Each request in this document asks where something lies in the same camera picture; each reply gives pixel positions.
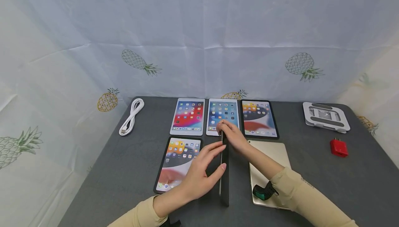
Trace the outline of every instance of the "woman's left hand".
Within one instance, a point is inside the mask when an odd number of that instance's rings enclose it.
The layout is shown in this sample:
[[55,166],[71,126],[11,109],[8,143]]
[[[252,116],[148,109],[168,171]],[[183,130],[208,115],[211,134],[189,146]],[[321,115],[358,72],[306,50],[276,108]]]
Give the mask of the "woman's left hand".
[[226,170],[226,163],[221,164],[209,177],[205,170],[211,161],[225,148],[226,146],[222,145],[222,141],[209,144],[202,148],[197,158],[192,161],[186,177],[178,186],[178,190],[184,192],[189,201],[205,195],[222,177]]

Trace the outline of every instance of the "beige sleeve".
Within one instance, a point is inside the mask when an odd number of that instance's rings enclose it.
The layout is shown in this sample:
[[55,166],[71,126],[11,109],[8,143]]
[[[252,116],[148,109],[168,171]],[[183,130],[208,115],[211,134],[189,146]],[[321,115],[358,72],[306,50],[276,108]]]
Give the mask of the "beige sleeve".
[[271,182],[281,202],[301,214],[315,227],[355,227],[357,224],[326,196],[286,167]]
[[168,217],[160,218],[154,211],[152,203],[154,197],[141,201],[137,206],[119,217],[108,227],[158,227]]

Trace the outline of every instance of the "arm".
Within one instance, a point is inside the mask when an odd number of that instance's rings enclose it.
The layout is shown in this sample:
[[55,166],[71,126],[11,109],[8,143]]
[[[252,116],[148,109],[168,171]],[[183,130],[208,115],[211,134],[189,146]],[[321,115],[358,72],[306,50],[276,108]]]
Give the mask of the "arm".
[[210,191],[222,177],[226,164],[221,164],[209,177],[206,175],[210,162],[222,152],[226,146],[221,141],[205,146],[191,163],[186,177],[180,185],[140,202],[137,206],[119,217],[108,227],[158,227],[168,215],[192,200],[202,197]]
[[236,125],[221,120],[218,131],[223,130],[231,145],[254,165],[273,184],[281,202],[291,211],[305,217],[316,227],[357,226],[326,196],[306,182],[300,174],[284,168],[272,158],[251,146]]

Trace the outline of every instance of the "woman's right hand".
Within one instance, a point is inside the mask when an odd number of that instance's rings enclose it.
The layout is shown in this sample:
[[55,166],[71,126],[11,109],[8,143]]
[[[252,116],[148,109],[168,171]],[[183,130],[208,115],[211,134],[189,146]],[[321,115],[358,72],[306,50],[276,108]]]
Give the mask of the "woman's right hand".
[[250,146],[239,128],[233,123],[227,120],[221,120],[216,126],[216,129],[219,135],[221,134],[220,131],[223,131],[234,149],[240,153]]

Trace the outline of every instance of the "white curtain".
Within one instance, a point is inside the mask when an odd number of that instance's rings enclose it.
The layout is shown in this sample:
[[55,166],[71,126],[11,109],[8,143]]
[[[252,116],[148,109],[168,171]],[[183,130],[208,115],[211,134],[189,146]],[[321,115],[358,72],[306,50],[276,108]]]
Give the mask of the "white curtain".
[[389,111],[397,102],[398,7],[397,0],[0,0],[0,225],[57,226],[134,96],[334,102],[341,95],[378,127],[377,140],[398,164]]

